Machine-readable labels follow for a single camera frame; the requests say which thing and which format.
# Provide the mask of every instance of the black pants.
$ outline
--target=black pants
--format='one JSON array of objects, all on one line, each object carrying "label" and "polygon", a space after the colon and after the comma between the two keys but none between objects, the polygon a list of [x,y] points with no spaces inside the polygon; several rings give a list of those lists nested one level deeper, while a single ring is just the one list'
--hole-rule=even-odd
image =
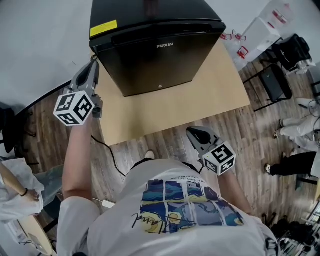
[{"label": "black pants", "polygon": [[[144,159],[142,159],[141,161],[137,162],[137,163],[131,168],[131,170],[132,170],[133,168],[137,167],[138,165],[141,165],[142,163],[147,162],[147,161],[151,161],[151,160],[153,160],[153,159],[151,159],[151,158],[144,158]],[[194,171],[196,171],[196,172],[198,173],[198,170],[197,170],[196,167],[194,167],[192,164],[187,163],[187,162],[181,162],[181,163],[183,163],[184,165],[188,166],[190,169],[192,169],[192,170],[194,170]]]},{"label": "black pants", "polygon": [[281,163],[271,166],[270,174],[288,176],[295,174],[311,173],[317,152],[308,152],[295,154],[290,157],[284,157]]}]

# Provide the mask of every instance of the white t-shirt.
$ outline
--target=white t-shirt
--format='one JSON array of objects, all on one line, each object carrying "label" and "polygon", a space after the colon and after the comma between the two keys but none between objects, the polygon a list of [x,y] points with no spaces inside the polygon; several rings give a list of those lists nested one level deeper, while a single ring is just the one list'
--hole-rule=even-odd
[{"label": "white t-shirt", "polygon": [[5,185],[0,174],[0,221],[6,223],[29,215],[39,214],[44,207],[41,191],[44,191],[45,187],[33,175],[31,168],[26,164],[26,160],[19,158],[4,161],[2,164],[12,172],[23,187],[28,190],[35,190],[39,195],[39,201],[31,202],[21,197],[16,191]]},{"label": "white t-shirt", "polygon": [[57,252],[72,256],[265,256],[276,241],[257,217],[230,205],[175,160],[130,171],[116,205],[100,215],[81,197],[61,204]]}]

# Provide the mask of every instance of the mini fridge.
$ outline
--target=mini fridge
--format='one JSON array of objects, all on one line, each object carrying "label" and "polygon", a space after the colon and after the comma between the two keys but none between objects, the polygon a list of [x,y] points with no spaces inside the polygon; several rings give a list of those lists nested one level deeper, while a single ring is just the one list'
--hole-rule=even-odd
[{"label": "mini fridge", "polygon": [[225,29],[204,0],[93,0],[89,45],[127,97],[191,82]]}]

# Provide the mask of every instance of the table top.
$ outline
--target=table top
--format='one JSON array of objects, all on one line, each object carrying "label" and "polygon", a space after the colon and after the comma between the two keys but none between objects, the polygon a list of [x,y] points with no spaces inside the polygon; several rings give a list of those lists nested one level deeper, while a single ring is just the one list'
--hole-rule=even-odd
[{"label": "table top", "polygon": [[237,69],[221,40],[192,82],[123,97],[100,64],[96,93],[103,100],[100,125],[108,145],[250,105]]},{"label": "table top", "polygon": [[34,242],[41,245],[38,251],[44,255],[52,255],[53,248],[44,229],[34,216],[27,216],[18,220],[25,234]]},{"label": "table top", "polygon": [[316,185],[316,192],[315,192],[315,196],[314,196],[314,201],[318,201],[320,197],[320,180],[318,180],[318,183]]}]

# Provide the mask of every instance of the bracelet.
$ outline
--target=bracelet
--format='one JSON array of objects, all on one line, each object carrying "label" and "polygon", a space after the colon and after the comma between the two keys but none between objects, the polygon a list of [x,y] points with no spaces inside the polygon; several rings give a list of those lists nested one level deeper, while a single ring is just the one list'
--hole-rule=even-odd
[{"label": "bracelet", "polygon": [[28,189],[26,188],[24,194],[21,194],[20,196],[24,197],[27,193],[28,193]]}]

